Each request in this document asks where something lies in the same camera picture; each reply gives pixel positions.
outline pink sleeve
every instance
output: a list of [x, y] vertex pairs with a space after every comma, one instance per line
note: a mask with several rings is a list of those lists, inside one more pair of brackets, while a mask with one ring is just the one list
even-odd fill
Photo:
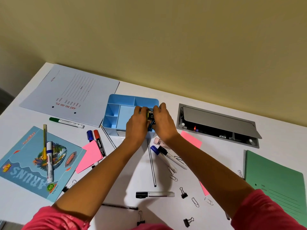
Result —
[[244, 199], [231, 225], [235, 230], [307, 230], [260, 189]]
[[53, 207], [42, 207], [22, 230], [87, 230], [89, 223], [63, 214]]

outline white pen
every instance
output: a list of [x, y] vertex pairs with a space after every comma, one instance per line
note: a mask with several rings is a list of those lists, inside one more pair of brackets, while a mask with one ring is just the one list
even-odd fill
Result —
[[167, 156], [169, 159], [171, 159], [173, 162], [175, 162], [177, 165], [179, 165], [181, 168], [187, 170], [188, 168], [186, 167], [186, 165], [184, 165], [183, 163], [181, 163], [180, 161], [178, 161], [173, 155], [169, 154], [167, 152], [167, 150], [163, 147], [159, 147], [158, 148], [159, 152], [164, 154], [165, 156]]
[[155, 152], [155, 154], [158, 155], [158, 157], [160, 157], [160, 158], [164, 161], [164, 163], [165, 163], [168, 167], [170, 167], [170, 169], [171, 169], [174, 173], [177, 173], [177, 172], [178, 172], [178, 170], [177, 170], [177, 169], [166, 159], [165, 155], [162, 154], [162, 153], [160, 153], [159, 150], [158, 150], [155, 146], [151, 146], [150, 148], [152, 149], [152, 151]]
[[53, 182], [53, 143], [47, 142], [47, 182]]
[[136, 198], [147, 198], [147, 197], [175, 197], [175, 193], [171, 191], [166, 192], [136, 192]]

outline desk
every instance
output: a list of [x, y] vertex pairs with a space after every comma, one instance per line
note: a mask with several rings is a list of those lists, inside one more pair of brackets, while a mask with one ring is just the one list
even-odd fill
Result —
[[[88, 143], [86, 131], [95, 127], [85, 126], [84, 129], [73, 128], [64, 124], [49, 121], [49, 115], [24, 109], [18, 105], [38, 86], [49, 72], [53, 64], [45, 63], [32, 80], [25, 86], [10, 106], [0, 116], [0, 158], [2, 158], [15, 143], [32, 127], [42, 128], [48, 124], [48, 132], [57, 135], [78, 146]], [[237, 173], [243, 171], [244, 150], [251, 150], [261, 156], [273, 160], [279, 164], [298, 170], [304, 174], [307, 182], [307, 128], [298, 125], [198, 101], [190, 98], [126, 83], [120, 82], [117, 94], [143, 96], [157, 98], [159, 102], [165, 102], [167, 109], [174, 120], [177, 119], [179, 103], [190, 106], [235, 116], [242, 119], [255, 121], [256, 127], [263, 139], [259, 140], [260, 148], [252, 148], [224, 140], [219, 140], [203, 135], [194, 134], [194, 137], [203, 142], [201, 149], [223, 163]], [[114, 148], [101, 129], [98, 129], [102, 137], [107, 155]], [[114, 143], [119, 145], [120, 137], [112, 137]], [[186, 229], [183, 219], [194, 217], [189, 229], [232, 229], [230, 221], [226, 219], [224, 211], [209, 195], [214, 202], [210, 206], [205, 202], [204, 194], [198, 179], [190, 170], [178, 168], [175, 174], [178, 182], [169, 178], [167, 167], [157, 159], [153, 153], [154, 170], [157, 187], [153, 186], [151, 166], [146, 141], [130, 159], [119, 178], [113, 185], [105, 202], [138, 206], [143, 211], [144, 220], [147, 223], [162, 222], [175, 230]], [[80, 174], [74, 173], [68, 184], [73, 179], [79, 180], [91, 168]], [[43, 206], [52, 203], [18, 185], [0, 178], [0, 219], [19, 224], [25, 224]], [[182, 199], [180, 187], [188, 194]], [[136, 191], [173, 191], [174, 198], [146, 198], [136, 199]], [[191, 198], [199, 203], [197, 208]], [[101, 207], [91, 222], [91, 229], [129, 229], [136, 227], [138, 212], [133, 210]]]

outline forearm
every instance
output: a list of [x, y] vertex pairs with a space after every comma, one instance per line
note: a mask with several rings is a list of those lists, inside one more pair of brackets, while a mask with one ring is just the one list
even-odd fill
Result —
[[124, 140], [116, 150], [63, 194], [53, 206], [64, 213], [90, 221], [136, 150], [135, 146]]
[[254, 190], [237, 174], [190, 144], [179, 134], [168, 140], [166, 144], [183, 159], [230, 217], [233, 217], [244, 198]]

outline yellow wall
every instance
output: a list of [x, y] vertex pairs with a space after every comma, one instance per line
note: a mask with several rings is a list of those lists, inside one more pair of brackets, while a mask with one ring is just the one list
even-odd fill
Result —
[[60, 63], [307, 126], [306, 7], [307, 0], [0, 0], [0, 45], [29, 72]]

